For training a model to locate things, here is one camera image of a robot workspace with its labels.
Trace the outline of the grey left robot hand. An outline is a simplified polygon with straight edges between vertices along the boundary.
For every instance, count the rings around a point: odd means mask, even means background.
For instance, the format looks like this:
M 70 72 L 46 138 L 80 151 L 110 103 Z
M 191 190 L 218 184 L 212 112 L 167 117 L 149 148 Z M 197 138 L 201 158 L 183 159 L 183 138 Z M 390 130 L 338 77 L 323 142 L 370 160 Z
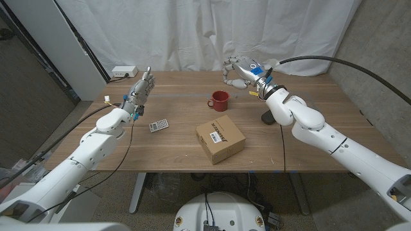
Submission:
M 151 70 L 152 68 L 148 66 L 141 79 L 131 86 L 126 100 L 120 106 L 121 109 L 131 114 L 137 107 L 143 106 L 147 102 L 147 98 L 155 86 L 155 77 Z

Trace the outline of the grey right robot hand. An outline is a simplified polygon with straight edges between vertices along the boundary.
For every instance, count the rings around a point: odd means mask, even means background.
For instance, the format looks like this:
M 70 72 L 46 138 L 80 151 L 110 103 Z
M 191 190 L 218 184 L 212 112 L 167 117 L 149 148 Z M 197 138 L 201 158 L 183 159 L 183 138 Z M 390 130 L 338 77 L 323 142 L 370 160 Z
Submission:
M 271 75 L 273 69 L 279 65 L 276 59 L 260 63 L 247 56 L 230 56 L 223 64 L 223 82 L 226 85 L 241 90 L 249 85 L 256 87 L 260 99 L 267 99 L 270 92 L 278 88 Z M 229 80 L 229 71 L 235 71 L 240 78 Z

